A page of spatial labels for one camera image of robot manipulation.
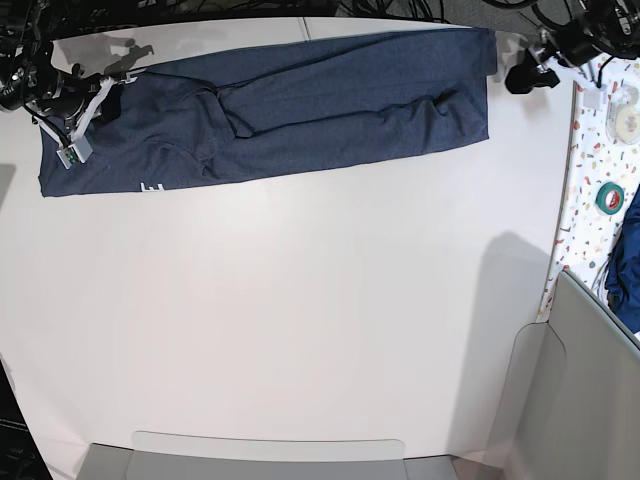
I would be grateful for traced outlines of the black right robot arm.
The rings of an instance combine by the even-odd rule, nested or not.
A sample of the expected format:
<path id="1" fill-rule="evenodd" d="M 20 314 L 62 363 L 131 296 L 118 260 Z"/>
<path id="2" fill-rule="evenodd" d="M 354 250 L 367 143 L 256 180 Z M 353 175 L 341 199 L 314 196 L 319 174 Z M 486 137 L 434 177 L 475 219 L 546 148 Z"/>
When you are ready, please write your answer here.
<path id="1" fill-rule="evenodd" d="M 81 12 L 78 1 L 1 3 L 1 110 L 30 109 L 74 125 L 101 88 L 117 89 L 122 74 L 86 76 L 81 65 L 69 72 L 52 64 L 53 40 Z"/>

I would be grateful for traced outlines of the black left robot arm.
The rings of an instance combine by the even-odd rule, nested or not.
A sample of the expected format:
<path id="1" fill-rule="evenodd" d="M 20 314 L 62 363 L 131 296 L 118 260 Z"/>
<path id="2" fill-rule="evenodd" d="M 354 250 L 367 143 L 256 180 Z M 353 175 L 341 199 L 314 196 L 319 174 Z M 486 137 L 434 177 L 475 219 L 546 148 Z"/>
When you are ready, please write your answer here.
<path id="1" fill-rule="evenodd" d="M 615 59 L 639 58 L 639 3 L 637 1 L 582 1 L 580 12 L 560 24 L 547 17 L 536 1 L 523 1 L 541 27 L 521 61 L 506 75 L 512 94 L 528 94 L 536 88 L 559 83 L 555 69 L 576 75 L 583 88 L 604 88 L 604 70 Z"/>

